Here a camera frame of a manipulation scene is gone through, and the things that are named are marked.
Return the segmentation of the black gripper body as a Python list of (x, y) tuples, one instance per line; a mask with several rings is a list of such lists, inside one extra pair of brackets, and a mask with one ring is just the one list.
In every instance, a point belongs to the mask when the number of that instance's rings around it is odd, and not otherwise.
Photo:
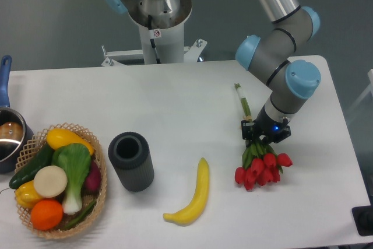
[(268, 116), (267, 112), (265, 111), (265, 107), (262, 107), (254, 123), (256, 125), (255, 130), (257, 132), (258, 137), (265, 136), (265, 133), (269, 132), (270, 128), (274, 125), (284, 127), (284, 125), (281, 122), (275, 121)]

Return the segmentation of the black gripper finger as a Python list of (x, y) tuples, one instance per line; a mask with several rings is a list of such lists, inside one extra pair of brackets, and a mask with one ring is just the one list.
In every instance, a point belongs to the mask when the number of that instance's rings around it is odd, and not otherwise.
[(241, 121), (242, 138), (245, 141), (246, 147), (249, 147), (252, 144), (252, 142), (258, 137), (255, 129), (256, 125), (253, 121)]
[(270, 144), (272, 142), (279, 143), (290, 136), (291, 128), (289, 125), (286, 125), (285, 127), (274, 125), (270, 128), (269, 132), (265, 133), (265, 136), (263, 137), (262, 141), (265, 144)]

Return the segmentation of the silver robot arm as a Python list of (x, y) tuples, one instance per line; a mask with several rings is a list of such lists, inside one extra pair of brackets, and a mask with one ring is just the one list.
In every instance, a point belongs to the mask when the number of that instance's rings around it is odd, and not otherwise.
[[(185, 62), (184, 24), (191, 0), (105, 0), (116, 13), (128, 13), (138, 26), (146, 64)], [(289, 61), (297, 48), (320, 27), (320, 18), (298, 0), (259, 0), (273, 24), (265, 38), (248, 36), (236, 61), (272, 92), (258, 116), (241, 123), (247, 143), (278, 143), (291, 134), (289, 123), (321, 82), (318, 68), (307, 61)]]

